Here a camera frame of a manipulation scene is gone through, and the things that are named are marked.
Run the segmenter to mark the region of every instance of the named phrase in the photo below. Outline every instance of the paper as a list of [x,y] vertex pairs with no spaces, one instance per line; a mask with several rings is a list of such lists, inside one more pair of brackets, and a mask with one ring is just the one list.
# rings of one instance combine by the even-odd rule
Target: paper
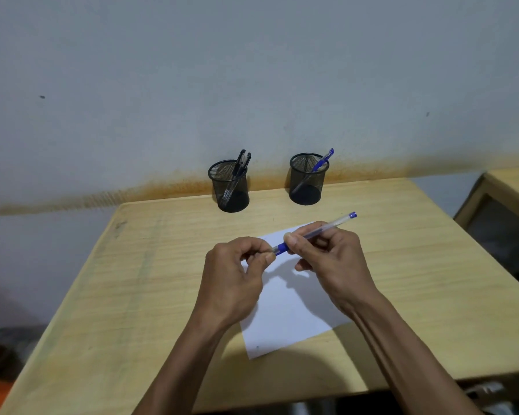
[[[275,246],[282,243],[286,232],[298,227],[262,238]],[[334,306],[313,272],[294,269],[299,259],[297,255],[280,254],[263,273],[260,299],[250,316],[240,322],[250,359],[350,321]]]

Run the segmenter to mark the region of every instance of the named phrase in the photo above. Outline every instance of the pen holder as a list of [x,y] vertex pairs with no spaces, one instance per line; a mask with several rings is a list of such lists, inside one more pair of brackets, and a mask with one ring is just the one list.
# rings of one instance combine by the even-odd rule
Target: pen holder
[[235,177],[232,175],[235,165],[236,160],[222,160],[208,170],[208,176],[214,184],[217,206],[225,212],[242,211],[250,202],[246,181],[248,168],[242,175]]
[[329,162],[323,164],[316,172],[312,172],[312,169],[322,158],[323,156],[315,153],[300,153],[292,157],[291,186],[288,195],[293,202],[312,205],[321,199]]

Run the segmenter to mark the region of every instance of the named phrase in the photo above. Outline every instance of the table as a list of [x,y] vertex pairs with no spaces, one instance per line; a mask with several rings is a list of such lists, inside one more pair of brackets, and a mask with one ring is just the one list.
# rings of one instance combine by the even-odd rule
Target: table
[[467,229],[478,210],[491,198],[519,216],[519,167],[484,173],[454,217],[455,221]]
[[[1,410],[129,414],[182,331],[215,243],[356,211],[381,291],[457,379],[519,371],[519,284],[413,182],[328,185],[299,206],[284,189],[221,212],[211,196],[119,207]],[[223,337],[194,410],[386,387],[350,323],[249,360],[240,327]]]

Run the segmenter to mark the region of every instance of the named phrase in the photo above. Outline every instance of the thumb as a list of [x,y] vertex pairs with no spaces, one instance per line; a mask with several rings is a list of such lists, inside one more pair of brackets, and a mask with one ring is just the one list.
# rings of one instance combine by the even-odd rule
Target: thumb
[[291,251],[304,258],[312,266],[321,258],[322,252],[308,242],[308,240],[303,236],[294,233],[286,233],[284,235],[284,243],[287,244]]
[[255,256],[252,262],[250,262],[246,273],[252,278],[261,278],[263,271],[265,271],[274,260],[275,254],[273,252],[261,253],[259,256]]

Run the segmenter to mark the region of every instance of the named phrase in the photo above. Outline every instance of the fingernail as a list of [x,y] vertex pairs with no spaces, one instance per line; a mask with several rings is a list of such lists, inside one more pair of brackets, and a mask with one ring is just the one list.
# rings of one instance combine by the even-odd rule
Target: fingernail
[[292,235],[292,233],[285,233],[283,236],[284,243],[289,246],[294,246],[296,244],[296,237]]
[[267,261],[267,264],[268,265],[271,265],[273,263],[273,261],[275,260],[276,256],[274,253],[270,253],[269,255],[267,255],[265,257],[265,260]]

